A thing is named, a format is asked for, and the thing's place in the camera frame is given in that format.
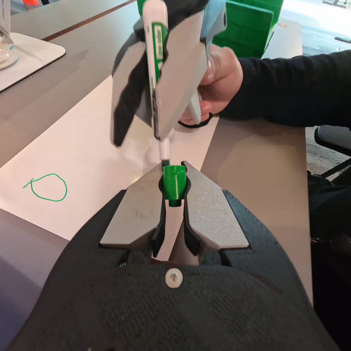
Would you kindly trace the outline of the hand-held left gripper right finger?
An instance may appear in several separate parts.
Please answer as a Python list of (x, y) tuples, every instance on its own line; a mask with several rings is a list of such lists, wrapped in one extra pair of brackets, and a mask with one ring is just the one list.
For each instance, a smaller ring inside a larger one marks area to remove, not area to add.
[(190, 163), (183, 161), (184, 240), (194, 256), (209, 251), (248, 248), (249, 242), (224, 191)]

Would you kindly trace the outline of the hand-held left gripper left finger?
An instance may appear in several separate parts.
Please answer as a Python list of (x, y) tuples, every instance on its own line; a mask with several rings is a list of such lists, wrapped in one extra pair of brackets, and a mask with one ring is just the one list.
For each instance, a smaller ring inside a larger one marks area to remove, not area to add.
[(102, 247), (157, 257), (165, 238), (163, 167), (158, 164), (128, 187), (100, 241)]

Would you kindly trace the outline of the person's right forearm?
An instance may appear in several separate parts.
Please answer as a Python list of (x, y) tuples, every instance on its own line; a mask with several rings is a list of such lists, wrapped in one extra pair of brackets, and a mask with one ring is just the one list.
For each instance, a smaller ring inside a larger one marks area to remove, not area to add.
[(291, 127), (351, 127), (351, 51), (240, 58), (243, 82), (221, 117)]

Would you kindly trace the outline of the green marker cap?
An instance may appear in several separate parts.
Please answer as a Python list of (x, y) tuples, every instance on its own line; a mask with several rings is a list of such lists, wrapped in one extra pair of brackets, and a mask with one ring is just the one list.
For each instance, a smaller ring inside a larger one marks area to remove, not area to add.
[(162, 187), (169, 206), (180, 207), (187, 187), (186, 167), (184, 165), (164, 166)]

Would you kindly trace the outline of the green whiteboard marker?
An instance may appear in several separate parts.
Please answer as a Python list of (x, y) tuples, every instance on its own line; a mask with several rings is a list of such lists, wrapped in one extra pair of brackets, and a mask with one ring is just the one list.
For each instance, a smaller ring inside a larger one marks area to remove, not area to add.
[(147, 0), (143, 4), (143, 23), (148, 63), (148, 77), (152, 108), (152, 128), (157, 137), (158, 119), (156, 107), (156, 85), (160, 79), (165, 60), (164, 46), (168, 35), (168, 9), (162, 0)]

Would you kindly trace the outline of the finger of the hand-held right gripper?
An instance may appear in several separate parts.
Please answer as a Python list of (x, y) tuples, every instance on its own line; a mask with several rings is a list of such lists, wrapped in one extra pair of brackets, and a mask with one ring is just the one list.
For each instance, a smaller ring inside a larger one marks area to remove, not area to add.
[(207, 70), (206, 46), (200, 41), (204, 11), (183, 20), (168, 36), (167, 59), (153, 93), (154, 135), (162, 141), (188, 109), (195, 124), (201, 122), (198, 86)]
[(126, 42), (112, 69), (111, 142), (120, 147), (138, 110), (147, 81), (146, 45)]

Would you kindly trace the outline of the person's right hand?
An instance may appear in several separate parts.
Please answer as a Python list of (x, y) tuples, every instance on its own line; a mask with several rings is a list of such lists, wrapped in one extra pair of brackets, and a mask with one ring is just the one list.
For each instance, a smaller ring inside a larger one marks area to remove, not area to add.
[(198, 87), (202, 98), (201, 122), (206, 121), (210, 113), (222, 112), (239, 91), (242, 83), (243, 69), (234, 51), (212, 44), (208, 68)]

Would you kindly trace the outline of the green plastic bin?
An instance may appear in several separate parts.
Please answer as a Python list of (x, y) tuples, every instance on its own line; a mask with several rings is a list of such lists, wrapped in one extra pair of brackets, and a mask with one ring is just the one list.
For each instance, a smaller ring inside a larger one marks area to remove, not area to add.
[[(170, 1), (164, 2), (169, 13), (167, 2)], [(239, 58), (261, 58), (278, 23), (282, 3), (283, 1), (225, 1), (226, 29), (217, 34), (212, 43), (231, 48)], [(168, 56), (165, 46), (164, 54)]]

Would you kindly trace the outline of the white clipboard stand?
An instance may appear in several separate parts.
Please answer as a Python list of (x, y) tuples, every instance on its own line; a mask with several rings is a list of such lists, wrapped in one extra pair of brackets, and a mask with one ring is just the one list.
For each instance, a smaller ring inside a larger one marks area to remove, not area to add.
[(4, 91), (66, 54), (64, 47), (11, 33), (12, 44), (1, 40), (0, 91)]

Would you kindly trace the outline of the black mesh office chair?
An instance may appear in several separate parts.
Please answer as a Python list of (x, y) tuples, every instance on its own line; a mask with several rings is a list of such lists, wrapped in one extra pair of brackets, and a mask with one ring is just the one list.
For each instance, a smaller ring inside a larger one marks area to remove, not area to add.
[(318, 126), (314, 131), (314, 140), (320, 146), (351, 156), (351, 131), (347, 127)]

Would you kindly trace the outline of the white whiteboard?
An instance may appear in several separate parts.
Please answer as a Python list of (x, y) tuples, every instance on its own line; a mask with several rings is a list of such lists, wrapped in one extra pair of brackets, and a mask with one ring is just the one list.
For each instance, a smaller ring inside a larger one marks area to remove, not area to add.
[(1, 167), (1, 209), (63, 239), (158, 165), (152, 129), (134, 117), (121, 147), (110, 141), (112, 77)]

